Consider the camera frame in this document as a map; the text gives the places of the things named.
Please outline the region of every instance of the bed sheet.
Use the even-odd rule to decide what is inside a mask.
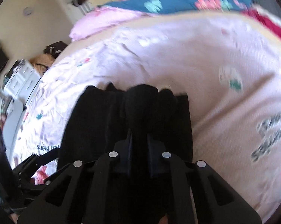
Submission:
[[[59,147],[71,110],[88,85],[103,89],[112,81],[125,90],[140,83],[157,87],[167,84],[174,93],[186,91],[191,99],[194,161],[206,160],[258,211],[263,221],[267,220],[281,201],[281,136],[276,136],[281,129],[281,41],[258,23],[235,14],[207,12],[143,18],[125,27],[152,25],[156,27],[140,30],[121,26],[120,30],[113,28],[68,46],[42,78],[18,133],[14,156],[23,161],[32,153],[43,154]],[[253,28],[262,31],[271,42]],[[189,42],[187,50],[181,40]],[[164,58],[166,53],[160,46],[167,46],[171,57]],[[220,53],[223,48],[232,53]],[[248,73],[247,63],[265,77],[259,82],[261,91],[255,89],[257,82],[251,81],[255,75]],[[204,65],[217,66],[209,71],[210,77],[204,75],[208,70]],[[268,98],[272,82],[278,85],[278,102]],[[219,98],[210,86],[216,84],[223,90]],[[233,110],[221,111],[230,102]],[[266,128],[273,120],[274,127]],[[249,137],[239,141],[243,131]],[[270,139],[275,139],[274,143],[266,143]],[[53,162],[39,174],[49,175],[55,167]]]

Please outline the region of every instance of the black garment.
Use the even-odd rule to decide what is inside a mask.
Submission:
[[[126,139],[128,129],[134,136],[149,133],[164,142],[169,152],[192,161],[187,95],[174,96],[170,90],[158,92],[149,85],[124,92],[110,83],[105,91],[89,86],[78,99],[65,128],[58,169],[78,159],[97,160],[112,151],[117,141]]]

